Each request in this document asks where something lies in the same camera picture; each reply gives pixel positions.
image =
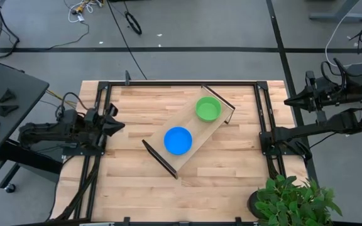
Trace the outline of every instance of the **wooden board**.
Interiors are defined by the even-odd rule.
[[[204,122],[200,120],[195,113],[196,103],[202,97],[217,98],[205,88],[201,88],[193,98],[189,99],[182,109],[175,113],[166,123],[164,123],[164,125],[160,126],[153,135],[145,139],[157,154],[175,169],[175,171],[178,171],[195,154],[195,152],[212,136],[213,132],[215,132],[233,112],[233,109],[230,106],[217,98],[221,105],[220,116],[213,122]],[[189,151],[180,156],[169,153],[163,142],[166,132],[175,126],[186,128],[193,137],[192,146]]]
[[[290,107],[283,104],[287,98],[283,81],[268,81],[268,86],[277,125],[294,127]],[[80,98],[87,107],[93,106],[96,88],[97,81],[82,83]],[[268,170],[260,151],[254,90],[247,86],[211,88],[236,110],[229,125],[221,125],[182,167],[178,180],[146,151],[141,140],[183,108],[200,86],[113,88],[111,100],[119,109],[116,120],[126,127],[107,140],[92,221],[120,222],[124,217],[137,222],[257,220],[246,201],[258,187],[264,187]],[[299,156],[284,156],[283,160],[288,176],[305,180],[307,172]],[[74,157],[63,167],[52,217],[76,193],[82,163],[83,157]]]

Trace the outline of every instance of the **wooden tray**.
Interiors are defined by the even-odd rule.
[[[213,122],[200,120],[195,113],[196,102],[202,97],[215,97],[221,103],[221,115]],[[195,152],[210,138],[219,126],[231,120],[235,107],[215,93],[208,86],[202,86],[197,95],[194,96],[185,107],[171,117],[151,137],[142,140],[148,152],[175,178],[178,179],[177,171],[195,154]],[[164,135],[175,127],[186,128],[192,135],[192,146],[183,155],[169,153],[164,146]]]

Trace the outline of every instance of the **gray floor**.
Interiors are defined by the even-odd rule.
[[[307,16],[314,11],[334,11],[341,3],[273,0],[285,47],[323,48],[336,24],[309,21]],[[122,3],[113,5],[124,11]],[[266,2],[262,0],[152,0],[129,2],[128,7],[143,28],[142,36],[135,35],[126,27],[126,20],[117,11],[114,13],[132,47],[277,47]],[[353,12],[362,13],[362,1]],[[7,0],[3,5],[5,20],[21,38],[21,48],[46,48],[76,40],[86,27],[69,23],[67,13],[62,0]],[[125,46],[107,6],[85,13],[85,20],[90,34],[66,47]],[[342,24],[330,48],[355,48],[347,36],[361,28],[362,24]],[[3,34],[0,47],[9,46],[8,37]],[[134,56],[149,79],[285,80],[278,53],[161,52]],[[345,64],[362,61],[362,54],[329,57],[338,57]],[[325,60],[321,53],[289,53],[287,58],[298,92],[304,87],[305,71],[313,70],[319,76],[319,64]],[[125,70],[133,79],[142,78],[129,53],[14,53],[1,62],[46,80],[51,90],[60,94],[78,92],[82,80],[123,79]],[[43,100],[57,103],[47,96]],[[345,107],[328,107],[327,114]],[[54,110],[39,103],[23,123],[52,122]],[[312,114],[303,112],[303,116],[305,123],[314,122]],[[313,144],[324,136],[312,136],[309,141]],[[336,202],[343,210],[343,218],[333,215],[333,219],[362,222],[362,134],[335,135],[316,146],[313,154],[319,183],[335,189]],[[0,180],[11,165],[6,164],[0,171]],[[0,190],[0,225],[45,220],[52,206],[55,183],[25,169],[18,171],[13,183],[18,186],[17,192],[7,194]]]

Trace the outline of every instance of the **green bowl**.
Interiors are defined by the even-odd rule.
[[[221,104],[214,97],[202,97],[196,103],[195,111],[202,121],[212,122],[221,115]]]

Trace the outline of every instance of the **black desk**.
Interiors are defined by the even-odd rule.
[[[60,162],[25,150],[19,147],[17,142],[9,140],[10,135],[41,99],[48,88],[48,83],[0,65],[1,87],[9,88],[16,98],[0,103],[0,105],[18,105],[19,108],[6,117],[0,116],[0,168],[6,160],[11,160],[56,173],[58,166],[61,165]],[[46,163],[47,167],[40,166],[41,162]]]

